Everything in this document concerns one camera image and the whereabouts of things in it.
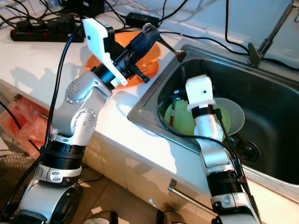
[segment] orange plastic bag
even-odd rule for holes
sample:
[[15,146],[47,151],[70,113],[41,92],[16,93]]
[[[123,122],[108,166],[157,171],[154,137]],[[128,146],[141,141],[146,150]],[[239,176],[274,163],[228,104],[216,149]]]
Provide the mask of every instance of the orange plastic bag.
[[18,120],[21,129],[18,128],[7,111],[0,115],[0,126],[4,132],[20,143],[22,149],[27,154],[36,159],[39,156],[39,152],[28,140],[32,140],[38,148],[43,145],[47,119],[41,117],[40,114],[48,115],[49,112],[24,97],[17,100],[17,102],[10,103],[8,108]]

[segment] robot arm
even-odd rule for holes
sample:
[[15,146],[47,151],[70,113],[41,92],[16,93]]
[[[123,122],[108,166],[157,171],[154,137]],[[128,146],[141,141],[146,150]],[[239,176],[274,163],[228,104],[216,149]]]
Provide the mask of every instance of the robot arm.
[[10,223],[71,223],[80,199],[77,183],[81,176],[84,151],[97,125],[97,117],[112,91],[137,74],[135,63],[145,56],[158,40],[159,31],[145,24],[143,31],[128,46],[114,40],[112,27],[94,19],[83,21],[90,51],[102,64],[69,84],[64,102],[53,117],[53,132],[44,160],[36,167]]
[[[212,106],[211,79],[206,75],[188,79],[186,92],[189,100],[187,108],[196,124],[195,133],[222,141],[223,131],[215,121]],[[212,208],[219,215],[212,224],[261,224],[239,160],[232,158],[229,151],[216,142],[197,141],[212,195]]]

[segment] sink basin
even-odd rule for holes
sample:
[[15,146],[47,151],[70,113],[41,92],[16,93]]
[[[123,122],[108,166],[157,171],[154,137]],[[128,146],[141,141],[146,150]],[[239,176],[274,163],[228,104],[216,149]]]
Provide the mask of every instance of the sink basin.
[[[243,165],[293,185],[299,185],[299,82],[262,69],[231,61],[185,45],[182,64],[173,59],[155,83],[135,105],[128,118],[196,153],[195,140],[179,138],[166,131],[157,116],[157,105],[174,90],[185,89],[186,80],[206,74],[213,84],[214,97],[236,102],[245,113],[238,133],[249,146],[232,137]],[[167,102],[161,108],[164,115]]]

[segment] tile floor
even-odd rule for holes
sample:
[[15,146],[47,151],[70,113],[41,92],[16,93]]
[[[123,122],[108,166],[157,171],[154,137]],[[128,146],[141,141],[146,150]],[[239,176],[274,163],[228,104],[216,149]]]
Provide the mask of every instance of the tile floor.
[[[101,175],[86,167],[83,169],[81,180],[95,180]],[[119,224],[156,223],[156,208],[105,176],[99,181],[82,183],[81,186],[83,195],[73,224],[81,224],[86,218],[101,210],[115,211],[119,217]]]

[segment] orange bowl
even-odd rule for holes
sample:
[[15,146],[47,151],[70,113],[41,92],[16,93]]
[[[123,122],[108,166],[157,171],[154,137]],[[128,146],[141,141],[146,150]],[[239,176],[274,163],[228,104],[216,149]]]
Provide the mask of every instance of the orange bowl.
[[[130,41],[133,40],[134,37],[136,37],[139,33],[140,31],[118,33],[115,34],[115,41],[118,42],[121,46],[126,47],[130,43]],[[148,53],[136,63],[136,66],[146,76],[152,78],[160,69],[160,65],[157,61],[160,56],[161,49],[157,43],[154,43],[153,47],[148,51]],[[97,59],[97,57],[92,55],[86,62],[85,71],[89,71],[94,66],[99,66],[100,64],[101,62]],[[139,84],[142,84],[142,80],[139,77],[134,76],[132,79],[128,80],[128,84],[126,86],[120,84],[117,89]]]

